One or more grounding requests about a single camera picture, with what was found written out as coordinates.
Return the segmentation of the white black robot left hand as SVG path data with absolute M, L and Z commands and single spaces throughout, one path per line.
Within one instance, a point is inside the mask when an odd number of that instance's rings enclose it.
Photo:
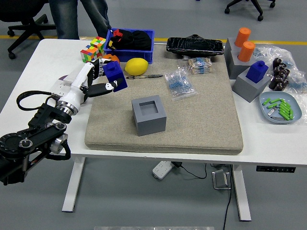
M 121 77 L 107 77 L 107 83 L 95 85 L 93 85 L 93 80 L 101 76 L 106 76 L 106 69 L 108 67 L 118 66 L 119 63 L 117 61 L 111 61 L 105 58 L 87 62 L 71 83 L 69 92 L 57 102 L 57 107 L 61 109 L 67 107 L 74 113 L 77 113 L 80 105 L 87 97 L 97 97 L 114 91 L 123 82 Z

